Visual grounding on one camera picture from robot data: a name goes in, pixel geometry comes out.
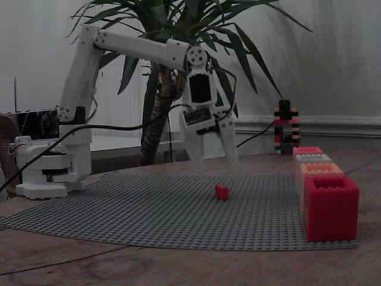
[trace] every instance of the table surface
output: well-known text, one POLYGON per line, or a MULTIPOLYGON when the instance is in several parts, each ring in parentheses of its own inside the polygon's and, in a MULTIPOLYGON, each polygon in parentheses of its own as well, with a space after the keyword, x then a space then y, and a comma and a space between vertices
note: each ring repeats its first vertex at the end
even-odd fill
MULTIPOLYGON (((6 229, 0 231, 0 285, 380 285, 381 150, 327 153, 360 187, 359 248, 245 252, 128 247, 6 229)), ((205 161, 207 173, 227 173, 223 158, 205 161)), ((241 158, 248 173, 291 171, 292 156, 241 158)), ((193 173, 190 162, 127 169, 125 173, 193 173)), ((91 176, 86 183, 101 179, 91 176)), ((8 216, 42 203, 13 198, 8 216)))

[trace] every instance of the baseplate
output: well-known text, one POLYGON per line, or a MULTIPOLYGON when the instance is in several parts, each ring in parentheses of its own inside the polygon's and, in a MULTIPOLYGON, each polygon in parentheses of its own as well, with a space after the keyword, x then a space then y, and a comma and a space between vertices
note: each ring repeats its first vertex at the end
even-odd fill
POLYGON ((306 243, 291 174, 116 173, 67 198, 4 217, 7 228, 140 247, 208 250, 328 250, 356 241, 306 243), (215 184, 230 188, 218 201, 215 184))

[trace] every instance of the palm plant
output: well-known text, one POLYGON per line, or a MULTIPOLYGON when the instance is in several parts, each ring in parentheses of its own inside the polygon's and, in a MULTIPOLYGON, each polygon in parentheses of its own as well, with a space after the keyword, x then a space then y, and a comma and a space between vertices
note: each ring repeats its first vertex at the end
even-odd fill
MULTIPOLYGON (((261 67, 267 79, 280 94, 259 50, 252 40, 232 19, 240 13, 257 5, 266 5, 283 14, 285 17, 309 30, 296 21, 288 13, 274 6, 278 0, 92 0, 82 6, 71 18, 76 19, 72 34, 81 20, 86 19, 86 24, 103 22, 103 29, 114 25, 123 25, 127 29, 134 29, 140 37, 153 41, 166 42, 176 39, 188 42, 191 45, 205 45, 210 50, 217 52, 220 45, 227 54, 234 51, 241 67, 248 78, 253 90, 257 92, 253 75, 248 62, 248 56, 261 67), (100 13, 88 15, 94 7, 107 4, 100 13), (130 19, 141 22, 143 30, 132 26, 130 19)), ((116 59, 119 54, 109 52, 104 55, 101 67, 116 59)), ((125 57, 124 70, 121 77, 119 93, 128 86, 132 74, 138 64, 138 58, 125 57)), ((220 65, 216 58, 211 57, 214 68, 220 65)), ((145 92, 143 123, 156 118, 159 114, 170 108, 173 101, 180 98, 186 85, 186 75, 163 66, 151 63, 151 72, 145 92)), ((216 70, 216 75, 230 104, 233 103, 233 91, 227 75, 216 70)), ((152 164, 161 135, 164 130, 166 118, 156 121, 146 130, 143 130, 142 148, 138 158, 138 165, 152 164)))

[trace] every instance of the robotic arm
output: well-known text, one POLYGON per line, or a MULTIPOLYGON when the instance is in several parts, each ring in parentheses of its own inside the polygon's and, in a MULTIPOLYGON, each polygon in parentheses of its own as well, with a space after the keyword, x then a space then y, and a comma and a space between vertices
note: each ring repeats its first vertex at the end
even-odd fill
MULTIPOLYGON (((206 68, 208 55, 198 46, 172 39, 159 43, 84 25, 61 103, 57 107, 60 137, 85 124, 89 118, 99 64, 105 51, 142 58, 185 72, 189 80, 183 97, 191 110, 184 110, 180 123, 190 159, 204 177, 201 135, 208 130, 217 130, 230 171, 236 173, 238 157, 234 145, 234 124, 229 114, 223 116, 229 108, 215 107, 217 89, 213 74, 206 68)), ((17 150, 19 168, 46 149, 46 146, 33 145, 29 136, 18 137, 15 142, 20 145, 17 150)), ((23 171, 23 183, 16 187, 17 194, 29 198, 65 197, 68 192, 81 189, 80 181, 91 174, 90 143, 89 129, 73 133, 54 148, 54 152, 42 156, 23 171)))

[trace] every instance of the red lego brick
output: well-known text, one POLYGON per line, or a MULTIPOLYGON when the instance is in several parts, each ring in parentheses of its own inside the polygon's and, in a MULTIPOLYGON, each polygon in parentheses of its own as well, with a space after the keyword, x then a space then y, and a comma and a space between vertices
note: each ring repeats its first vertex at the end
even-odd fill
POLYGON ((360 192, 347 176, 305 179, 304 226, 307 242, 354 240, 360 192))
POLYGON ((282 127, 285 124, 292 124, 292 120, 275 120, 274 121, 274 127, 282 127))
POLYGON ((281 143, 282 136, 281 135, 275 135, 275 143, 281 143))
POLYGON ((216 197, 218 200, 226 201, 229 198, 229 188, 223 184, 217 184, 216 197))

